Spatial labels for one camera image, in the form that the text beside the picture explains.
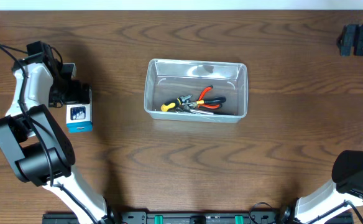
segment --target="transparent box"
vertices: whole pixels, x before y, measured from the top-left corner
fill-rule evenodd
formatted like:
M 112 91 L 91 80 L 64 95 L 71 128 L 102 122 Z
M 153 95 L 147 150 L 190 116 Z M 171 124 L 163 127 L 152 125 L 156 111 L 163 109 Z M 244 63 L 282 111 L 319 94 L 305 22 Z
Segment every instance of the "transparent box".
M 162 104 L 180 96 L 193 95 L 191 100 L 196 101 L 210 85 L 213 89 L 204 99 L 224 96 L 227 101 L 222 108 L 207 111 L 222 115 L 161 111 Z M 237 123 L 248 110 L 247 67 L 243 63 L 152 59 L 145 81 L 144 109 L 153 119 Z

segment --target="green tape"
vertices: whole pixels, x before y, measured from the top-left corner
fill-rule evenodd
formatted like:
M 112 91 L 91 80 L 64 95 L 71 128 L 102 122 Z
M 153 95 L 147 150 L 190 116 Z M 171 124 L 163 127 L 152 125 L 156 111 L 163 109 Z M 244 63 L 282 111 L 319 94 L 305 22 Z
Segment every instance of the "green tape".
M 154 223 L 155 224 L 162 224 L 163 223 L 163 217 L 161 215 L 156 215 L 154 217 Z
M 236 224 L 244 224 L 244 217 L 242 215 L 236 215 Z

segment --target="white wall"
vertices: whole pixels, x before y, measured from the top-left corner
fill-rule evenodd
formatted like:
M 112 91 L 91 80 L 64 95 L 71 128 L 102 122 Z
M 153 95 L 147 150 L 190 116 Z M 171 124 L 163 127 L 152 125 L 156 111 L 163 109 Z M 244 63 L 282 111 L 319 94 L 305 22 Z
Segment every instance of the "white wall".
M 0 10 L 363 9 L 363 0 L 0 0 Z

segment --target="yellow handle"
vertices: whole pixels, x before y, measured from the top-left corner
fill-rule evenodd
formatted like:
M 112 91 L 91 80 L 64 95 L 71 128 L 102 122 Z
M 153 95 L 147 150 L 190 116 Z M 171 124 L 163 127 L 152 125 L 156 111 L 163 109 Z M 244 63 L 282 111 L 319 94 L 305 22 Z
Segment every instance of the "yellow handle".
M 162 105 L 161 110 L 163 112 L 167 112 L 169 109 L 172 109 L 176 106 L 176 103 L 170 103 L 169 105 Z

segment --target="wooden table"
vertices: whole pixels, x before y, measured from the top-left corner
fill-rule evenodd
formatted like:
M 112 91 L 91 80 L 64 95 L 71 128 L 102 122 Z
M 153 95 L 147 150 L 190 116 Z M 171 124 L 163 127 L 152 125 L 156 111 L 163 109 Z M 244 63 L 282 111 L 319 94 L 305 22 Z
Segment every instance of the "wooden table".
M 363 11 L 0 12 L 0 42 L 49 43 L 92 84 L 94 131 L 67 136 L 80 171 L 116 208 L 248 210 L 312 193 L 340 152 L 363 150 L 363 57 L 336 47 L 349 23 L 363 23 Z M 143 107 L 152 58 L 246 64 L 248 115 L 152 120 Z M 0 51 L 0 118 L 12 64 Z M 68 132 L 65 109 L 50 111 Z M 0 150 L 0 223 L 40 223 L 47 211 L 68 208 L 17 180 Z

